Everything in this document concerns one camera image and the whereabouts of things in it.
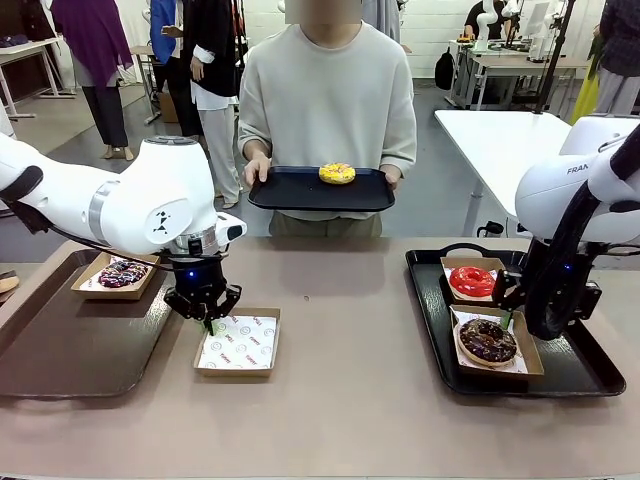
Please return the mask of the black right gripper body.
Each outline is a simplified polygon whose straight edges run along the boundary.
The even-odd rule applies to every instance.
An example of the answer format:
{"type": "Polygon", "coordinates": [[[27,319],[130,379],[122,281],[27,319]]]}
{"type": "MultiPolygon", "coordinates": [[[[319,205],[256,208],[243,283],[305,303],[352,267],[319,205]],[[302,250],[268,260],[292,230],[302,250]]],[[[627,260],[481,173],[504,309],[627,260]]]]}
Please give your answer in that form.
{"type": "Polygon", "coordinates": [[[574,319],[588,279],[586,255],[555,255],[550,245],[531,244],[521,274],[528,325],[568,325],[574,319]]]}

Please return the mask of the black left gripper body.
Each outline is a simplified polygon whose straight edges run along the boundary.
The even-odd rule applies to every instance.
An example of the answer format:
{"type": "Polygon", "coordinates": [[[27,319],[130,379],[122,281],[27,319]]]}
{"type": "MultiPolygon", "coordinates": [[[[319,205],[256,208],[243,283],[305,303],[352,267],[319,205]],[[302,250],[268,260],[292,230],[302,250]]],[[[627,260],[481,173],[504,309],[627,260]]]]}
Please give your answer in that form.
{"type": "Polygon", "coordinates": [[[173,290],[192,303],[217,305],[227,289],[221,254],[202,258],[170,259],[175,282],[173,290]]]}

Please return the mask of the person's right hand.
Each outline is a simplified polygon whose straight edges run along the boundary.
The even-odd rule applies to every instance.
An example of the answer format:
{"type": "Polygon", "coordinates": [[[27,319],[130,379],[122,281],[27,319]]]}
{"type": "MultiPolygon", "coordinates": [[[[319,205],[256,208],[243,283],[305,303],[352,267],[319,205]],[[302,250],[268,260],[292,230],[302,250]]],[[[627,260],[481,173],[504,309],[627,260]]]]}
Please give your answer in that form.
{"type": "Polygon", "coordinates": [[[248,162],[244,169],[244,176],[246,184],[252,188],[258,183],[264,183],[268,178],[268,173],[271,167],[271,159],[259,155],[248,162]]]}

